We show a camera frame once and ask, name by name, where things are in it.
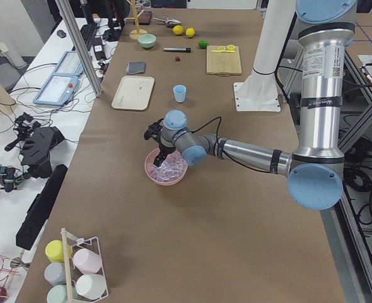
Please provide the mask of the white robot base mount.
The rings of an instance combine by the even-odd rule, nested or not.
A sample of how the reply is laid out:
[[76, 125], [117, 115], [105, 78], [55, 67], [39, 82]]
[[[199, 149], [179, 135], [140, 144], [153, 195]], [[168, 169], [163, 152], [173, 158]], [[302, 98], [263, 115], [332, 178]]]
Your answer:
[[251, 75], [234, 83], [238, 112], [279, 112], [276, 68], [296, 12], [293, 0], [268, 3]]

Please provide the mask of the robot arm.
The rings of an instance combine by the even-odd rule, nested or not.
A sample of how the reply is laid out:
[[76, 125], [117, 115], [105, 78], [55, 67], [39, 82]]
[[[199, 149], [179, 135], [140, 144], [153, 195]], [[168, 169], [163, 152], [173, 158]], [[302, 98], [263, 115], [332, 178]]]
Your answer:
[[171, 110], [150, 125], [145, 139], [157, 142], [160, 166], [173, 152], [189, 165], [208, 155], [263, 173], [284, 175], [291, 197], [312, 210], [335, 205], [343, 194], [344, 155], [338, 147], [345, 48], [355, 33], [355, 1], [270, 1], [251, 75], [235, 84], [239, 111], [277, 111], [276, 73], [289, 31], [298, 27], [303, 51], [301, 132], [295, 151], [286, 153], [215, 134], [198, 136], [187, 117]]

